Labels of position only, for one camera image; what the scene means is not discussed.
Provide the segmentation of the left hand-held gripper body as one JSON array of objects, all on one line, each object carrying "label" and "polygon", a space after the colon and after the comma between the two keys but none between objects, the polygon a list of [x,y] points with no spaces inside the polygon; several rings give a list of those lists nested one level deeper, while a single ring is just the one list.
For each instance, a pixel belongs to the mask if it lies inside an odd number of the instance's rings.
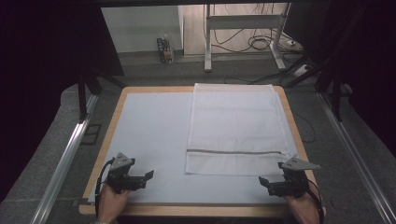
[{"label": "left hand-held gripper body", "polygon": [[118,194],[124,190],[137,190],[140,183],[146,182],[144,176],[129,176],[133,165],[134,159],[129,159],[122,153],[119,153],[112,162],[106,182]]}]

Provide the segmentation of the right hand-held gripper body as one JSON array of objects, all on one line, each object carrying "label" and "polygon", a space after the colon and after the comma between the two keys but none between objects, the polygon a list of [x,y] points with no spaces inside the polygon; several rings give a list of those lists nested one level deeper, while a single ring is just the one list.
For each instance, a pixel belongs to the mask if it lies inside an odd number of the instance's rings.
[{"label": "right hand-held gripper body", "polygon": [[309,189],[306,170],[316,170],[320,166],[309,161],[292,157],[288,161],[280,162],[278,167],[283,171],[283,182],[270,183],[269,188],[279,191],[278,197],[293,196],[301,197]]}]

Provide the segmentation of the white cloth with grey stripe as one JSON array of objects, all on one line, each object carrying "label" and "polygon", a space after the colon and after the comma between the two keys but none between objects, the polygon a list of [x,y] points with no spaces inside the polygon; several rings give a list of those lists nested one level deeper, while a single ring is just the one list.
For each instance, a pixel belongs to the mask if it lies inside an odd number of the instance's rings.
[{"label": "white cloth with grey stripe", "polygon": [[271,85],[194,85],[186,171],[196,175],[281,175],[297,152]]}]

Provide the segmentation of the person's right hand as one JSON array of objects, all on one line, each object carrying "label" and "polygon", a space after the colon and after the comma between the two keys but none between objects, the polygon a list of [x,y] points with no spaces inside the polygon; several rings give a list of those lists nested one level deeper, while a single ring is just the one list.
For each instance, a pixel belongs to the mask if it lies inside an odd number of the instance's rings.
[{"label": "person's right hand", "polygon": [[302,214],[317,214],[315,203],[308,194],[305,194],[300,198],[285,196],[284,199],[289,205],[290,211],[295,218]]}]

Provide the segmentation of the person's left hand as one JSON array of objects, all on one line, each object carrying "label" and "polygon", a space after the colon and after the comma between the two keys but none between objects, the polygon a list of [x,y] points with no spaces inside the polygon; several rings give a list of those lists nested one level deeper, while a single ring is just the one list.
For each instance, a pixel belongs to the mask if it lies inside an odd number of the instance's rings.
[{"label": "person's left hand", "polygon": [[118,194],[108,184],[104,184],[100,193],[97,220],[116,219],[124,210],[128,202],[129,194],[129,190],[124,190],[122,193]]}]

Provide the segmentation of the wooden table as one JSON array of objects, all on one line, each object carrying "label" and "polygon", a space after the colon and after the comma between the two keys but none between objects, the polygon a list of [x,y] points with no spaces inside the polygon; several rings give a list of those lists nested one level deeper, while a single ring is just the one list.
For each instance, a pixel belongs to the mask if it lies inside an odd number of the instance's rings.
[{"label": "wooden table", "polygon": [[94,213],[96,179],[119,152],[135,158],[132,175],[154,171],[144,189],[134,191],[125,217],[285,217],[285,201],[270,196],[257,176],[190,175],[185,146],[193,87],[128,87],[122,90],[107,128],[81,205]]}]

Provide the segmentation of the white table mat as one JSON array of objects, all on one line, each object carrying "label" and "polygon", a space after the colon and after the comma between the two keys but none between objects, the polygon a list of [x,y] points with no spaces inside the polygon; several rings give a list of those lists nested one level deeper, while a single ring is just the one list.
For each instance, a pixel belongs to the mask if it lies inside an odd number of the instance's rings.
[{"label": "white table mat", "polygon": [[136,160],[131,175],[154,173],[129,196],[140,204],[272,203],[262,176],[297,146],[274,92],[130,93],[107,156]]}]

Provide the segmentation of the black metal stand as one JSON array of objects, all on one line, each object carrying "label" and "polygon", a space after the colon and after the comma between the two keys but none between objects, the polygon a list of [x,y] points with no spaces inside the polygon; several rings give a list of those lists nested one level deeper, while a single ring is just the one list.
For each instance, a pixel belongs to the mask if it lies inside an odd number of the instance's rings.
[{"label": "black metal stand", "polygon": [[287,82],[286,84],[283,84],[282,87],[292,88],[316,74],[320,74],[315,84],[316,92],[325,92],[328,87],[332,85],[331,110],[336,119],[341,122],[342,118],[340,115],[340,99],[342,96],[345,96],[345,94],[341,91],[342,76],[337,66],[336,56],[330,56],[324,62],[315,65],[313,68],[304,72],[299,77]]},{"label": "black metal stand", "polygon": [[99,77],[102,77],[106,81],[122,89],[127,87],[125,83],[117,80],[111,75],[99,71],[98,69],[91,69],[89,71],[80,72],[78,75],[78,103],[80,123],[82,123],[88,117],[86,89],[89,89],[90,93],[95,96],[99,95],[102,92],[102,86],[98,80]]}]

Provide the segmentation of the white power strip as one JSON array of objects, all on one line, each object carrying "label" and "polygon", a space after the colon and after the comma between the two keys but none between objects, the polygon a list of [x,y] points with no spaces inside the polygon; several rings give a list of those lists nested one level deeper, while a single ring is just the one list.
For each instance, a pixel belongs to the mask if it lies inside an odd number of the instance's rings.
[{"label": "white power strip", "polygon": [[305,72],[307,72],[308,70],[311,69],[311,66],[308,64],[303,64],[300,68],[298,68],[295,72],[294,72],[294,76],[295,77],[299,77],[301,75],[303,75]]}]

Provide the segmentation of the colourful printed box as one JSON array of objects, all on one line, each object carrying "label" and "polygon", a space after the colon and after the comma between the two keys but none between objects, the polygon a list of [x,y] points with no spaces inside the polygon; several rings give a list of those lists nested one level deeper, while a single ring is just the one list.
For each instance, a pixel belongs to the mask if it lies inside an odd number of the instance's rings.
[{"label": "colourful printed box", "polygon": [[174,49],[167,35],[157,39],[157,47],[162,63],[172,63],[174,61]]}]

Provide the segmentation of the black curtain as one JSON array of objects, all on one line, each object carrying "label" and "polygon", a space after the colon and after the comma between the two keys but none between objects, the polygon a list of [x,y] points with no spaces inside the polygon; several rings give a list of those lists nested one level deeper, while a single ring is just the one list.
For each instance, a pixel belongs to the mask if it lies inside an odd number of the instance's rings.
[{"label": "black curtain", "polygon": [[396,157],[396,0],[293,2],[284,32],[313,63],[325,63],[359,7],[361,16],[316,89],[324,91],[332,81],[347,84],[349,103]]},{"label": "black curtain", "polygon": [[0,0],[0,202],[81,76],[122,69],[102,9],[84,0]]}]

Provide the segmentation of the white cabinet panel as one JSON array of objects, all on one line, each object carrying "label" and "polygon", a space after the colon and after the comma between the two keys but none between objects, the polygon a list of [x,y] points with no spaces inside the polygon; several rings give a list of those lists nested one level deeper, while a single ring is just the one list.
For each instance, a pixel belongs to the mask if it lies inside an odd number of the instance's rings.
[{"label": "white cabinet panel", "polygon": [[183,49],[183,14],[178,6],[101,10],[118,53],[155,51],[160,37],[168,37],[174,49]]}]

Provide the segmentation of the black rectangular floor frame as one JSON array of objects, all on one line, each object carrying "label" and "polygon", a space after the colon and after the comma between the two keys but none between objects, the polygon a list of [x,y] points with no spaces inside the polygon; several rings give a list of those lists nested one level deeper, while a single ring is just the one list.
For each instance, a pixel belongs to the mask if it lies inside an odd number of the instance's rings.
[{"label": "black rectangular floor frame", "polygon": [[101,124],[90,124],[83,135],[81,144],[83,146],[95,145],[98,140],[101,128],[102,128]]}]

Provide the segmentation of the aluminium frame rail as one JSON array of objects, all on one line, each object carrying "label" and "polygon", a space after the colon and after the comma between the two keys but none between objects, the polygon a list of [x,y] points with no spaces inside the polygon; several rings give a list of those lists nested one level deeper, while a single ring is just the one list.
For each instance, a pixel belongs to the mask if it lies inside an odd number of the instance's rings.
[{"label": "aluminium frame rail", "polygon": [[375,205],[375,208],[382,217],[384,224],[396,224],[396,212],[393,210],[384,191],[380,188],[372,172],[364,162],[343,122],[339,121],[332,112],[330,100],[324,93],[318,93],[317,97],[321,102],[322,107],[324,108],[336,134],[338,135],[338,138],[340,139],[346,154],[360,176],[363,186],[367,189]]},{"label": "aluminium frame rail", "polygon": [[86,103],[87,115],[76,125],[74,131],[72,132],[64,153],[58,162],[58,165],[29,224],[46,224],[52,207],[55,204],[56,198],[58,197],[58,194],[65,181],[68,170],[77,153],[78,146],[89,125],[92,117],[92,111],[94,110],[97,100],[97,96],[91,95],[88,102]]}]

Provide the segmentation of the white desk frame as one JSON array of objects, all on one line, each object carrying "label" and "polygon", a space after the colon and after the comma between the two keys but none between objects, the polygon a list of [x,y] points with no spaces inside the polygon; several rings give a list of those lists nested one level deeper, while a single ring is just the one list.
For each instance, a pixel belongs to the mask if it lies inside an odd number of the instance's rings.
[{"label": "white desk frame", "polygon": [[212,16],[210,5],[206,5],[205,16],[205,71],[212,70],[211,32],[214,30],[232,29],[275,29],[276,34],[270,42],[269,47],[280,71],[286,66],[278,50],[280,37],[283,33],[286,18],[288,16],[290,3],[287,3],[280,14],[270,15],[231,15]]}]

